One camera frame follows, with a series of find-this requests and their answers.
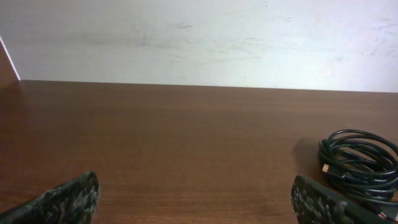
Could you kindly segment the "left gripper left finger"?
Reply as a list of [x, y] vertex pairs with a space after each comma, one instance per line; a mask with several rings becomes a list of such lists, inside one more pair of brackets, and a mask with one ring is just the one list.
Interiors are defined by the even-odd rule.
[[1, 224], [90, 224], [100, 198], [95, 172], [84, 172], [1, 213]]

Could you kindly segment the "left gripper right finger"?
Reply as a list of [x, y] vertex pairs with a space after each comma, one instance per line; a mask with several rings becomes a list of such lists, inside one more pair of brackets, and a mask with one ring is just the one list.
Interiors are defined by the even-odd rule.
[[299, 224], [391, 224], [384, 213], [348, 200], [315, 180], [297, 175], [290, 201]]

